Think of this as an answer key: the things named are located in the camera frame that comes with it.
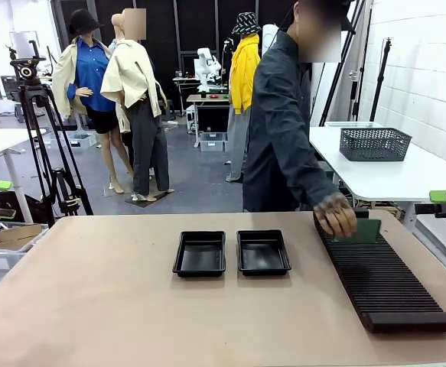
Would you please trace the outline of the person right hand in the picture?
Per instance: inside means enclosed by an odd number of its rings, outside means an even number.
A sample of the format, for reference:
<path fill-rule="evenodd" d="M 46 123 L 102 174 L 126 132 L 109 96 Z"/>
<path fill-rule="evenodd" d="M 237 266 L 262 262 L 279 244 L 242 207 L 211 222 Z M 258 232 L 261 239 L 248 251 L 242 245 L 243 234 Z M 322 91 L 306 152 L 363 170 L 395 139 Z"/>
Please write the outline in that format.
<path fill-rule="evenodd" d="M 323 202 L 314 208 L 314 214 L 321 228 L 330 235 L 351 237 L 357 231 L 356 214 L 347 203 Z"/>

